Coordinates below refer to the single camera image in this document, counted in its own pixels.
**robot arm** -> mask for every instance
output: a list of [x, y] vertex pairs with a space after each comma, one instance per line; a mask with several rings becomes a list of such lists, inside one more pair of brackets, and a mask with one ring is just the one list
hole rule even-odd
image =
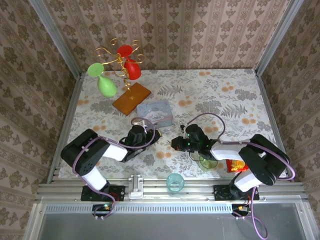
[[[119, 142], [123, 145], [139, 147], [148, 143], [153, 136], [152, 130], [146, 131], [140, 125], [132, 126], [127, 137], [124, 137]], [[61, 151], [61, 158], [70, 166], [73, 167], [74, 162], [80, 151], [93, 139], [97, 138], [98, 134], [91, 129], [87, 129], [81, 133], [77, 138], [70, 142]], [[161, 133], [156, 130], [153, 141], [149, 144], [152, 145], [159, 140]], [[101, 175], [96, 164], [101, 157], [114, 159], [118, 162], [125, 163], [134, 158], [141, 152], [146, 150], [146, 146], [142, 148], [125, 148], [108, 142], [104, 139], [96, 140], [80, 157], [76, 166], [75, 172], [85, 179], [95, 190], [100, 191], [109, 185], [109, 182]]]
[[277, 157], [249, 143], [268, 149], [289, 163], [288, 156], [260, 134], [244, 141], [248, 144], [221, 144], [218, 140], [208, 139], [197, 124], [189, 125], [185, 131], [188, 138], [178, 136], [171, 141], [175, 150], [190, 153], [198, 151], [199, 155], [207, 160], [232, 159], [244, 161], [248, 165], [249, 169], [235, 176], [225, 189], [224, 196], [227, 196], [228, 200], [242, 199], [250, 189], [260, 184], [272, 186], [286, 168]]

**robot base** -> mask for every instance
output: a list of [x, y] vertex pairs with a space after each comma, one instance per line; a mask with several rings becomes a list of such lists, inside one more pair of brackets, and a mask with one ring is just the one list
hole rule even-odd
[[[229, 185], [214, 185], [213, 186], [213, 193], [214, 193], [214, 200], [215, 201], [234, 201], [234, 200], [248, 200], [248, 196], [252, 196], [252, 190], [251, 188], [247, 192], [241, 193], [240, 197], [235, 197], [233, 194], [231, 194], [230, 186]], [[253, 200], [260, 200], [259, 192], [256, 190], [256, 193], [254, 194]]]
[[[107, 185], [100, 191], [110, 194], [114, 197], [116, 202], [123, 202], [125, 199], [125, 186]], [[81, 201], [83, 202], [112, 202], [110, 197], [102, 194], [97, 194], [92, 191], [89, 187], [83, 186], [81, 193]]]

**damask wallpaper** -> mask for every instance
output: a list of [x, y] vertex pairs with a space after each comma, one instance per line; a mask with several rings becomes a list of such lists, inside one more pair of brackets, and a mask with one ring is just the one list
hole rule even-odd
[[0, 239], [20, 240], [75, 80], [28, 0], [0, 1]]
[[262, 80], [320, 226], [320, 1], [305, 0]]
[[94, 50], [113, 38], [140, 40], [145, 70], [253, 68], [289, 0], [44, 2], [85, 72], [102, 61]]

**wire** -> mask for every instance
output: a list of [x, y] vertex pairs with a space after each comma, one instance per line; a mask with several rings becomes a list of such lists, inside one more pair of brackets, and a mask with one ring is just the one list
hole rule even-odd
[[190, 158], [192, 161], [194, 161], [194, 162], [201, 162], [201, 160], [195, 160], [195, 159], [193, 159], [192, 156], [190, 155], [190, 152], [189, 152], [189, 158]]
[[104, 216], [105, 218], [109, 217], [110, 214], [113, 212], [115, 205], [116, 205], [116, 200], [113, 196], [111, 196], [110, 194], [106, 193], [106, 192], [102, 192], [99, 190], [96, 190], [95, 188], [93, 188], [82, 176], [78, 175], [78, 173], [76, 172], [76, 165], [80, 159], [80, 157], [82, 156], [82, 154], [84, 154], [84, 152], [87, 150], [87, 148], [89, 148], [94, 142], [96, 142], [99, 139], [104, 139], [103, 136], [98, 136], [94, 139], [92, 139], [90, 142], [88, 142], [88, 144], [79, 152], [79, 154], [76, 156], [73, 165], [72, 165], [72, 172], [73, 174], [77, 175], [87, 186], [88, 188], [95, 192], [96, 194], [100, 194], [100, 195], [104, 195], [107, 196], [108, 198], [110, 198], [112, 200], [112, 208], [110, 209], [110, 211]]
[[98, 220], [98, 219], [104, 219], [104, 218], [107, 218], [107, 216], [108, 216], [108, 213], [106, 214], [106, 215], [104, 215], [104, 216], [102, 216], [102, 218], [98, 218], [97, 217], [97, 210], [98, 209], [101, 209], [101, 208], [103, 208], [103, 206], [96, 206], [95, 208], [94, 208], [94, 210], [93, 210], [93, 216]]
[[248, 205], [249, 205], [249, 203], [250, 203], [250, 201], [251, 201], [251, 197], [250, 197], [250, 195], [249, 195], [249, 194], [247, 194], [247, 196], [248, 196], [248, 202], [246, 203], [245, 207], [246, 207], [246, 206], [248, 206]]
[[[295, 178], [296, 176], [296, 172], [295, 170], [293, 169], [293, 167], [289, 164], [289, 160], [286, 158], [284, 159], [282, 156], [280, 156], [279, 154], [277, 154], [276, 152], [264, 147], [264, 146], [261, 146], [259, 144], [256, 144], [256, 143], [253, 143], [253, 142], [248, 142], [248, 141], [222, 141], [220, 138], [221, 136], [225, 133], [226, 131], [226, 124], [225, 124], [225, 121], [217, 114], [213, 113], [213, 112], [204, 112], [204, 113], [201, 113], [199, 114], [198, 116], [196, 116], [195, 118], [193, 118], [191, 121], [189, 121], [187, 123], [187, 125], [189, 125], [191, 122], [193, 122], [194, 120], [196, 120], [197, 118], [199, 118], [200, 116], [203, 116], [203, 115], [213, 115], [215, 117], [217, 117], [221, 122], [222, 122], [222, 125], [223, 125], [223, 130], [222, 132], [218, 135], [217, 137], [217, 141], [220, 143], [220, 144], [225, 144], [225, 145], [251, 145], [255, 148], [258, 148], [258, 149], [261, 149], [263, 150], [264, 152], [266, 153], [269, 153], [271, 155], [273, 155], [274, 157], [276, 157], [277, 159], [279, 159], [290, 171], [291, 171], [291, 177], [279, 177], [278, 179], [279, 180], [292, 180]], [[253, 227], [254, 227], [254, 230], [256, 232], [256, 234], [259, 236], [260, 239], [262, 240], [267, 240], [268, 239], [268, 230], [267, 230], [267, 227], [266, 225], [257, 217], [255, 217], [254, 215], [254, 197], [255, 197], [255, 192], [256, 192], [256, 189], [257, 187], [255, 186], [252, 190], [252, 197], [251, 197], [251, 200], [249, 199], [247, 205], [249, 204], [249, 202], [251, 201], [251, 216], [242, 216], [240, 215], [239, 213], [233, 211], [233, 213], [235, 215], [237, 215], [238, 217], [241, 217], [243, 219], [245, 218], [252, 218], [252, 224], [253, 224]], [[265, 236], [262, 236], [257, 228], [257, 225], [256, 225], [256, 221], [258, 221], [263, 227], [264, 227], [264, 230], [265, 230]]]
[[150, 120], [148, 120], [146, 118], [143, 118], [143, 117], [135, 117], [135, 118], [133, 118], [131, 120], [131, 125], [133, 125], [134, 120], [146, 121], [149, 125], [152, 126], [153, 134], [152, 134], [151, 140], [148, 141], [146, 144], [141, 145], [141, 146], [128, 146], [128, 145], [124, 145], [122, 143], [119, 143], [119, 142], [117, 142], [115, 140], [109, 139], [107, 137], [102, 137], [102, 138], [104, 140], [110, 142], [110, 143], [113, 143], [115, 145], [118, 145], [118, 146], [121, 146], [121, 147], [124, 147], [124, 148], [127, 148], [127, 149], [142, 149], [142, 148], [145, 148], [145, 147], [149, 146], [149, 144], [155, 139], [155, 136], [156, 136], [156, 127], [155, 127], [155, 125]]
[[261, 150], [265, 151], [266, 153], [269, 153], [269, 154], [273, 155], [274, 157], [276, 157], [277, 159], [279, 159], [290, 170], [290, 172], [292, 174], [291, 177], [279, 177], [278, 178], [279, 180], [292, 180], [296, 177], [296, 172], [295, 172], [294, 168], [288, 163], [287, 160], [285, 160], [282, 156], [280, 156], [279, 154], [275, 153], [274, 151], [272, 151], [264, 146], [261, 146], [259, 144], [253, 143], [253, 142], [248, 142], [248, 141], [222, 141], [220, 138], [226, 131], [226, 124], [225, 124], [225, 121], [219, 115], [217, 115], [213, 112], [201, 113], [198, 116], [196, 116], [195, 118], [193, 118], [191, 121], [187, 122], [187, 125], [189, 125], [191, 122], [193, 122], [194, 120], [196, 120], [197, 118], [199, 118], [203, 115], [213, 115], [213, 116], [217, 117], [222, 122], [223, 130], [217, 137], [217, 141], [220, 144], [222, 144], [222, 145], [223, 144], [225, 144], [225, 145], [251, 145], [255, 148], [261, 149]]
[[[240, 215], [239, 213], [237, 213], [236, 211], [233, 211], [232, 213], [233, 213], [234, 215], [237, 215], [239, 218], [243, 218], [243, 219], [252, 218], [252, 222], [254, 223], [254, 224], [253, 224], [254, 230], [255, 230], [256, 234], [258, 235], [258, 237], [259, 237], [260, 239], [262, 239], [262, 240], [267, 240], [267, 239], [268, 239], [269, 234], [268, 234], [268, 230], [267, 230], [266, 225], [264, 224], [263, 221], [261, 221], [259, 218], [255, 217], [255, 216], [253, 215], [253, 211], [252, 211], [252, 210], [251, 210], [251, 216], [242, 216], [242, 215]], [[258, 228], [257, 228], [257, 226], [256, 226], [256, 221], [255, 221], [255, 220], [258, 221], [258, 222], [263, 226], [263, 228], [264, 228], [264, 230], [265, 230], [265, 236], [261, 236], [261, 234], [260, 234], [260, 232], [258, 231]]]
[[84, 183], [85, 185], [88, 186], [88, 188], [95, 192], [96, 194], [99, 194], [99, 195], [104, 195], [104, 196], [107, 196], [108, 198], [110, 198], [112, 200], [112, 208], [110, 209], [110, 211], [104, 216], [104, 218], [107, 218], [111, 215], [111, 213], [113, 212], [114, 208], [115, 208], [115, 205], [116, 205], [116, 200], [115, 198], [106, 193], [106, 192], [102, 192], [102, 191], [99, 191], [99, 190], [96, 190], [94, 189], [82, 176], [78, 175], [78, 173], [76, 172], [76, 165], [80, 159], [80, 157], [84, 154], [84, 152], [94, 143], [96, 142], [97, 140], [100, 140], [100, 139], [103, 139], [103, 140], [107, 140], [108, 142], [111, 142], [115, 145], [118, 145], [118, 146], [121, 146], [121, 147], [124, 147], [124, 148], [128, 148], [128, 149], [141, 149], [141, 148], [144, 148], [144, 147], [147, 147], [155, 138], [155, 135], [156, 135], [156, 128], [155, 126], [152, 124], [151, 121], [149, 121], [148, 119], [145, 119], [145, 118], [142, 118], [142, 117], [135, 117], [131, 120], [131, 124], [133, 125], [133, 121], [134, 120], [144, 120], [146, 121], [147, 123], [149, 123], [151, 126], [152, 126], [152, 130], [153, 130], [153, 135], [152, 135], [152, 138], [149, 142], [147, 142], [146, 144], [144, 145], [141, 145], [141, 146], [127, 146], [127, 145], [124, 145], [124, 144], [121, 144], [121, 143], [118, 143], [117, 141], [115, 140], [112, 140], [112, 139], [109, 139], [107, 137], [104, 137], [104, 136], [98, 136], [94, 139], [92, 139], [90, 142], [88, 142], [88, 144], [86, 146], [84, 146], [84, 148], [79, 152], [79, 154], [76, 156], [74, 162], [73, 162], [73, 165], [72, 165], [72, 173], [75, 174], [76, 176], [78, 176]]

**gold wire stand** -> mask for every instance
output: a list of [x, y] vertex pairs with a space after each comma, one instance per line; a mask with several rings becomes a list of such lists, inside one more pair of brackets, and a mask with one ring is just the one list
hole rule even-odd
[[[113, 38], [111, 41], [110, 41], [110, 44], [112, 46], [115, 46], [117, 44], [117, 42], [120, 41], [121, 45], [123, 45], [123, 42], [121, 39], [118, 39], [118, 38]], [[132, 51], [131, 54], [133, 54], [135, 51], [137, 51], [140, 46], [141, 46], [141, 43], [139, 40], [134, 40], [132, 41], [131, 43], [131, 46], [132, 47], [135, 47], [135, 49]], [[128, 91], [130, 92], [130, 97], [129, 99], [133, 100], [134, 99], [134, 95], [132, 94], [131, 92], [131, 83], [128, 82], [127, 80], [129, 79], [129, 73], [128, 73], [128, 70], [125, 68], [125, 63], [130, 63], [130, 64], [141, 64], [145, 61], [146, 59], [146, 56], [143, 55], [143, 54], [138, 54], [137, 55], [137, 59], [138, 61], [137, 62], [131, 62], [131, 61], [126, 61], [126, 58], [125, 57], [121, 57], [121, 54], [120, 53], [116, 53], [116, 54], [112, 54], [107, 48], [105, 47], [98, 47], [96, 50], [94, 50], [94, 54], [96, 57], [101, 57], [101, 55], [106, 52], [108, 54], [110, 54], [111, 56], [114, 57], [114, 59], [112, 61], [108, 61], [108, 62], [104, 62], [102, 63], [102, 65], [109, 65], [109, 64], [112, 64], [112, 63], [117, 63], [116, 65], [116, 68], [114, 69], [114, 74], [118, 77], [124, 77], [123, 78], [123, 83], [124, 85], [126, 86], [126, 88], [128, 89]]]

